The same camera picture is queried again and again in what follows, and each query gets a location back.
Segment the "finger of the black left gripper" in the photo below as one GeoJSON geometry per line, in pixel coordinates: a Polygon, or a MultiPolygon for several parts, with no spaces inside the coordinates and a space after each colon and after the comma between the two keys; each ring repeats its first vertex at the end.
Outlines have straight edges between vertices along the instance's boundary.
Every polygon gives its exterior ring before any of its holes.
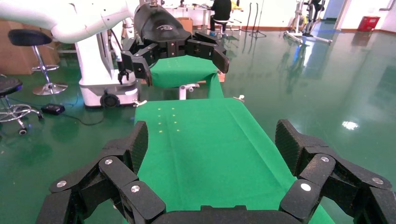
{"type": "Polygon", "coordinates": [[[134,38],[128,39],[121,51],[124,68],[133,72],[135,78],[144,79],[148,86],[152,86],[153,78],[150,66],[159,60],[160,47],[159,41],[139,42],[134,38]]]}
{"type": "Polygon", "coordinates": [[[218,38],[196,31],[185,43],[187,55],[212,61],[224,74],[229,71],[230,61],[218,38]]]}

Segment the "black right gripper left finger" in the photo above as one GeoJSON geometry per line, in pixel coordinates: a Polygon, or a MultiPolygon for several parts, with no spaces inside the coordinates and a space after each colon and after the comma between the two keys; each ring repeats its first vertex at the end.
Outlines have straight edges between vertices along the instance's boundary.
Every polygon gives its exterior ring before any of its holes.
{"type": "Polygon", "coordinates": [[[166,205],[137,175],[148,143],[144,121],[138,121],[127,137],[108,141],[93,161],[50,185],[36,222],[82,224],[107,200],[131,224],[154,222],[166,205]]]}

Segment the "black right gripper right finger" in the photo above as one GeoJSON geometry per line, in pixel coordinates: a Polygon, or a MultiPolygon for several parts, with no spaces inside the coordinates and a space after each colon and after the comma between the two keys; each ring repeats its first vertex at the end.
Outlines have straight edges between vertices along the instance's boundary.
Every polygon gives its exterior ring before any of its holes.
{"type": "Polygon", "coordinates": [[[277,122],[275,145],[296,178],[279,210],[308,223],[321,200],[333,200],[356,224],[393,224],[396,194],[386,178],[340,157],[320,138],[277,122]]]}

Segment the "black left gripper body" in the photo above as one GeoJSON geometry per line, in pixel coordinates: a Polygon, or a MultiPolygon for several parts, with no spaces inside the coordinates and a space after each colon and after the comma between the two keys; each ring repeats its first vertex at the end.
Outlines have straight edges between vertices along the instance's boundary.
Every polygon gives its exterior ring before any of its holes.
{"type": "Polygon", "coordinates": [[[162,6],[149,3],[137,7],[134,15],[134,27],[143,42],[159,41],[160,59],[187,55],[186,40],[191,38],[181,22],[162,6]]]}

